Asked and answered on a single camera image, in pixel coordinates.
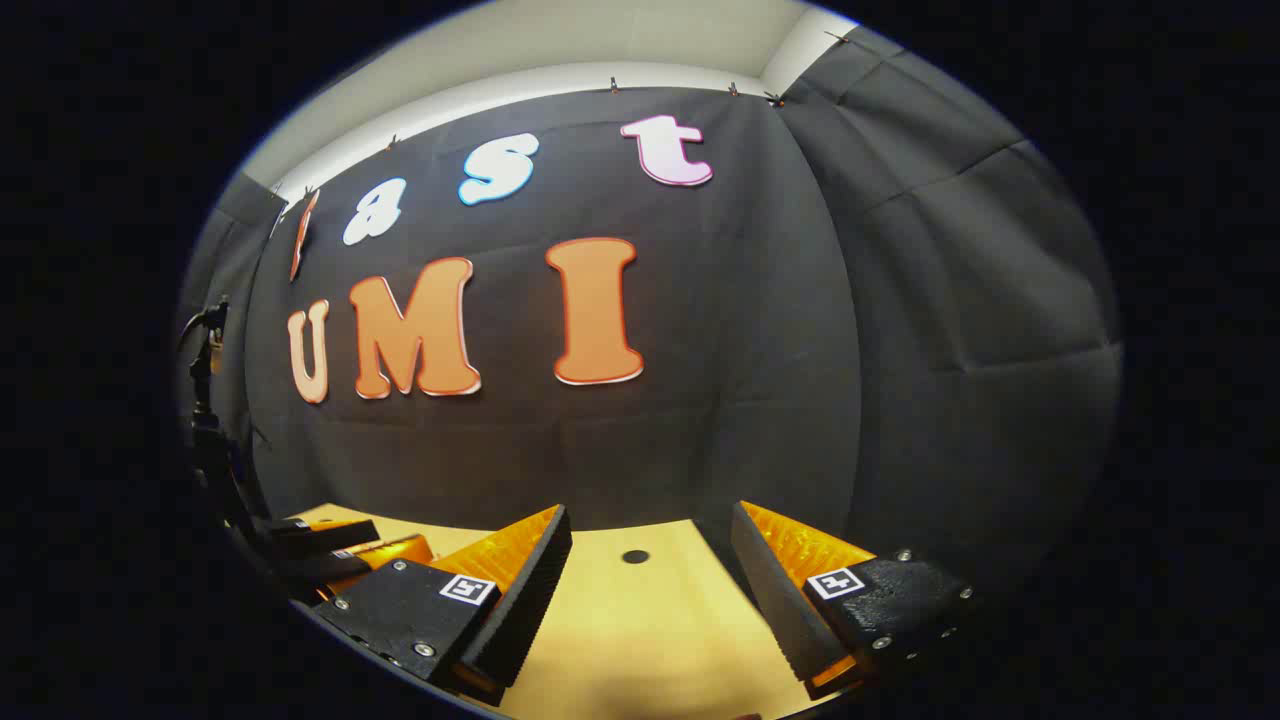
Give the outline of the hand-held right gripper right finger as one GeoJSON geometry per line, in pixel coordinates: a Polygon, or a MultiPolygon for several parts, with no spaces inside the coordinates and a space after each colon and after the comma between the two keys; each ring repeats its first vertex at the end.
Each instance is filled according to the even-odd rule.
{"type": "Polygon", "coordinates": [[[876,555],[756,503],[733,506],[731,543],[812,700],[924,665],[977,609],[970,582],[911,550],[876,555]]]}

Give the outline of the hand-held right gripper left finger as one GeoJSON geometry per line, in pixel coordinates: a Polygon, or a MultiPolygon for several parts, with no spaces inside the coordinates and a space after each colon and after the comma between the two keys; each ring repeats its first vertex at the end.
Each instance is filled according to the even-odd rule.
{"type": "Polygon", "coordinates": [[[524,667],[571,547],[570,514],[558,503],[430,564],[397,560],[315,614],[421,682],[498,702],[524,667]]]}

